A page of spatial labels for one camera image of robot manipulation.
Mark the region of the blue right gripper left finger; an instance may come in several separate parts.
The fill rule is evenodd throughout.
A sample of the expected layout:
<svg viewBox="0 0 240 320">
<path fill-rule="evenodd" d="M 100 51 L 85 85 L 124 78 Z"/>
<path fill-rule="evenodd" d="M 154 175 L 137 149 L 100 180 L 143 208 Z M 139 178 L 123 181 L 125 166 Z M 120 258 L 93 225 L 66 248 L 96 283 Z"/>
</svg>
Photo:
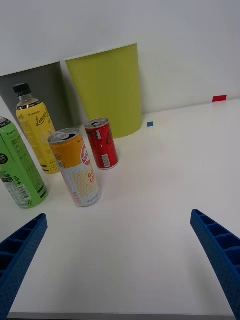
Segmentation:
<svg viewBox="0 0 240 320">
<path fill-rule="evenodd" d="M 7 319 L 18 291 L 48 229 L 41 213 L 0 243 L 0 318 Z"/>
</svg>

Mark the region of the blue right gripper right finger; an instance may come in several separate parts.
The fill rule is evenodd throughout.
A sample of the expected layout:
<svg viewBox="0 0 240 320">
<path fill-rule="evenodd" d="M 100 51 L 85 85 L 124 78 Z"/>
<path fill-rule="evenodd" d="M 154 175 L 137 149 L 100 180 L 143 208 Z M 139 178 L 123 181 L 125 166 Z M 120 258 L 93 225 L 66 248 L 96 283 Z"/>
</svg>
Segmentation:
<svg viewBox="0 0 240 320">
<path fill-rule="evenodd" d="M 190 225 L 208 257 L 235 318 L 240 319 L 240 239 L 197 209 L 191 212 Z"/>
</svg>

